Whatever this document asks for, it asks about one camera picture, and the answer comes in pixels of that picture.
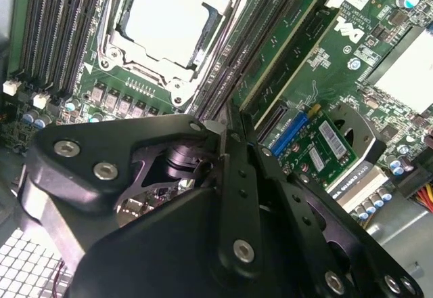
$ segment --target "screw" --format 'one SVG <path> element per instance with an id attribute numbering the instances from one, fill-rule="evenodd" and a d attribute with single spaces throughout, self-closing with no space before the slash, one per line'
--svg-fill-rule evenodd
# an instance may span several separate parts
<path id="1" fill-rule="evenodd" d="M 194 130 L 194 131 L 201 131 L 202 130 L 202 128 L 199 126 L 199 125 L 197 125 L 197 124 L 195 124 L 195 123 L 190 123 L 189 124 L 189 126 Z"/>
<path id="2" fill-rule="evenodd" d="M 233 251 L 236 257 L 244 263 L 251 263 L 254 260 L 254 249 L 245 240 L 235 240 Z"/>
<path id="3" fill-rule="evenodd" d="M 398 286 L 398 283 L 389 275 L 385 276 L 385 283 L 391 289 L 393 293 L 400 293 L 400 287 Z"/>
<path id="4" fill-rule="evenodd" d="M 401 282 L 403 282 L 403 285 L 405 288 L 412 294 L 416 294 L 416 290 L 413 288 L 412 284 L 407 280 L 406 278 L 401 278 Z"/>
<path id="5" fill-rule="evenodd" d="M 112 181 L 117 177 L 118 170 L 110 163 L 98 163 L 94 166 L 93 173 L 101 181 Z"/>
<path id="6" fill-rule="evenodd" d="M 300 174 L 300 175 L 299 175 L 299 178 L 300 178 L 300 180 L 303 181 L 304 183 L 309 183 L 309 182 L 310 182 L 309 177 L 308 177 L 307 175 L 305 175 L 305 174 Z"/>
<path id="7" fill-rule="evenodd" d="M 232 133 L 231 137 L 236 140 L 237 142 L 241 142 L 241 138 L 239 137 L 239 135 L 237 133 Z"/>
<path id="8" fill-rule="evenodd" d="M 325 280 L 329 288 L 332 289 L 337 295 L 344 294 L 344 285 L 340 278 L 333 273 L 332 271 L 328 271 L 325 273 Z"/>
<path id="9" fill-rule="evenodd" d="M 80 146 L 72 141 L 62 140 L 54 144 L 54 152 L 63 157 L 75 157 L 80 151 Z"/>
<path id="10" fill-rule="evenodd" d="M 272 156 L 272 152 L 268 148 L 262 148 L 262 152 L 265 154 L 265 156 Z"/>

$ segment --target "black plastic mount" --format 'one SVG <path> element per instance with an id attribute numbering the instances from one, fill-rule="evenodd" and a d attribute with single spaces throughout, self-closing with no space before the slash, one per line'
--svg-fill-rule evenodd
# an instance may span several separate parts
<path id="1" fill-rule="evenodd" d="M 114 214 L 120 198 L 144 191 L 150 179 L 157 184 L 155 166 L 165 181 L 190 176 L 202 185 L 100 238 L 81 259 L 67 297 L 423 297 L 317 184 L 307 187 L 295 175 L 287 182 L 277 159 L 257 145 L 250 117 L 233 114 L 236 125 L 221 135 L 183 114 L 37 133 L 24 183 L 31 179 L 89 221 Z M 80 153 L 56 154 L 61 140 L 78 144 Z M 117 178 L 98 179 L 93 168 L 100 162 L 116 166 Z M 212 168 L 198 173 L 203 162 Z M 251 250 L 237 252 L 237 240 L 252 248 L 250 260 L 240 259 Z"/>

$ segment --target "pcie slot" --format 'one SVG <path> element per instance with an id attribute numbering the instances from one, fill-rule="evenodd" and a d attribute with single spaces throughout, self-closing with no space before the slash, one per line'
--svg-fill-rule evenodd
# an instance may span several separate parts
<path id="1" fill-rule="evenodd" d="M 42 53 L 40 53 L 36 57 L 36 71 L 34 76 L 40 80 L 41 83 L 46 82 L 46 73 L 48 68 L 49 56 L 51 54 L 51 42 L 54 38 L 55 32 L 55 23 L 56 20 L 53 17 L 56 17 L 60 12 L 60 0 L 47 0 L 47 7 L 45 10 L 45 15 L 43 18 L 43 23 L 41 26 L 41 45 L 42 45 Z"/>
<path id="2" fill-rule="evenodd" d="M 75 34 L 76 41 L 73 42 L 71 54 L 76 58 L 73 62 L 69 60 L 69 65 L 64 76 L 64 86 L 62 92 L 64 95 L 72 95 L 78 70 L 83 63 L 84 51 L 89 40 L 89 33 L 92 18 L 96 13 L 96 5 L 98 0 L 85 0 L 81 12 L 78 17 L 77 30 Z"/>
<path id="3" fill-rule="evenodd" d="M 62 38 L 58 42 L 58 51 L 54 62 L 57 62 L 55 69 L 53 69 L 52 77 L 53 87 L 50 89 L 51 93 L 58 92 L 63 87 L 62 74 L 64 71 L 65 58 L 68 56 L 70 48 L 68 48 L 70 36 L 74 34 L 73 26 L 76 19 L 76 10 L 79 5 L 79 0 L 67 0 L 66 10 L 64 11 L 64 20 L 60 25 L 60 32 Z"/>
<path id="4" fill-rule="evenodd" d="M 224 66 L 221 67 L 219 74 L 215 78 L 215 80 L 212 82 L 212 85 L 210 86 L 210 89 L 208 90 L 208 93 L 206 94 L 206 99 L 202 100 L 202 103 L 200 104 L 200 107 L 197 109 L 196 116 L 199 119 L 204 119 L 208 110 L 208 101 L 213 100 L 213 98 L 216 96 L 218 90 L 221 87 L 221 83 L 227 75 L 227 71 L 229 70 L 230 66 L 235 62 L 237 57 L 239 56 L 239 52 L 243 48 L 243 46 L 246 43 L 246 40 L 251 38 L 251 34 L 253 32 L 253 26 L 257 24 L 257 22 L 260 20 L 265 8 L 269 6 L 269 4 L 272 3 L 272 0 L 258 0 L 258 3 L 256 4 L 254 10 L 251 13 L 251 16 L 248 18 L 247 22 L 245 23 L 240 35 L 245 35 L 245 37 L 240 36 L 239 41 L 235 43 L 233 48 L 230 51 L 229 56 L 224 62 Z"/>
<path id="5" fill-rule="evenodd" d="M 35 58 L 35 42 L 42 14 L 43 0 L 29 0 L 28 14 L 26 18 L 26 30 L 24 31 L 24 51 L 21 68 L 30 73 Z"/>
<path id="6" fill-rule="evenodd" d="M 254 25 L 249 26 L 249 33 L 245 38 L 240 40 L 240 46 L 237 51 L 232 51 L 232 62 L 227 68 L 222 69 L 221 76 L 214 81 L 218 85 L 219 91 L 216 95 L 212 96 L 213 101 L 208 106 L 206 114 L 203 119 L 213 119 L 218 114 L 223 103 L 225 103 L 232 95 L 234 89 L 237 87 L 242 79 L 243 74 L 248 71 L 251 64 L 254 63 L 255 54 L 265 44 L 267 39 L 272 35 L 276 22 L 281 19 L 286 12 L 293 5 L 294 0 L 281 0 L 272 7 L 263 9 L 267 13 L 266 19 L 261 24 L 259 30 L 253 28 Z"/>
<path id="7" fill-rule="evenodd" d="M 256 129 L 258 143 L 262 144 L 266 140 L 288 110 L 288 106 L 282 100 L 279 101 L 278 105 L 272 107 L 269 119 L 261 123 Z"/>
<path id="8" fill-rule="evenodd" d="M 79 44 L 76 47 L 75 58 L 76 60 L 71 65 L 71 70 L 66 75 L 67 85 L 64 88 L 64 91 L 70 95 L 73 92 L 74 84 L 76 82 L 79 68 L 83 64 L 85 49 L 87 48 L 87 44 L 89 42 L 90 37 L 90 28 L 92 19 L 96 13 L 96 5 L 98 0 L 86 0 L 85 8 L 84 8 L 84 22 L 83 27 L 81 28 L 81 35 L 79 37 Z"/>

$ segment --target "green circuit board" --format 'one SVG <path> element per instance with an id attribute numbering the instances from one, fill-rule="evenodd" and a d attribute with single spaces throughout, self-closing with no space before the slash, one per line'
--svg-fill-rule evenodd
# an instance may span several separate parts
<path id="1" fill-rule="evenodd" d="M 410 159 L 417 156 L 426 147 L 422 140 L 433 122 L 430 112 L 423 114 L 422 123 L 416 121 L 416 112 L 374 88 L 367 82 L 367 77 L 412 26 L 425 27 L 431 22 L 433 11 L 429 8 L 432 5 L 432 0 L 420 0 L 415 9 L 407 12 L 404 22 L 392 23 L 396 0 L 343 1 L 338 21 L 332 22 L 313 48 L 298 42 L 291 55 L 286 56 L 289 62 L 290 58 L 301 55 L 304 58 L 301 65 L 296 70 L 276 75 L 257 95 L 254 105 L 247 108 L 256 124 L 266 118 L 278 100 L 283 100 L 290 108 L 265 144 L 269 146 L 278 138 L 298 111 L 307 111 L 316 103 L 331 110 L 338 102 L 346 102 L 384 135 L 388 148 L 380 159 L 383 166 L 386 166 L 384 157 L 389 154 L 398 156 L 404 152 Z M 350 33 L 342 33 L 341 23 L 351 23 L 350 27 L 359 29 L 358 35 L 362 34 L 362 37 L 358 39 L 358 35 L 354 35 L 354 42 Z M 383 35 L 375 36 L 378 26 L 389 32 L 386 39 Z M 361 63 L 356 69 L 350 66 L 353 59 L 359 59 Z M 238 102 L 246 99 L 244 89 L 247 87 L 251 86 L 242 84 L 238 89 L 235 96 Z"/>

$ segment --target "wire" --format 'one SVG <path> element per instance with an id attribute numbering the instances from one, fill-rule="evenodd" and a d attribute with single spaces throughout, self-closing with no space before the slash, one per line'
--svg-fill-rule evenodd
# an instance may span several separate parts
<path id="1" fill-rule="evenodd" d="M 55 277 L 53 279 L 53 290 L 52 290 L 52 295 L 51 295 L 53 298 L 58 298 L 58 296 L 57 296 L 57 285 L 58 285 L 58 282 L 59 282 L 60 272 L 62 271 L 62 268 L 64 266 L 65 266 L 65 262 L 61 261 L 60 265 L 59 265 L 59 268 L 57 270 L 57 273 L 55 274 Z"/>
<path id="2" fill-rule="evenodd" d="M 426 184 L 427 187 L 427 194 L 428 194 L 428 198 L 430 199 L 430 201 L 433 203 L 433 191 L 432 191 L 432 186 L 427 183 Z"/>

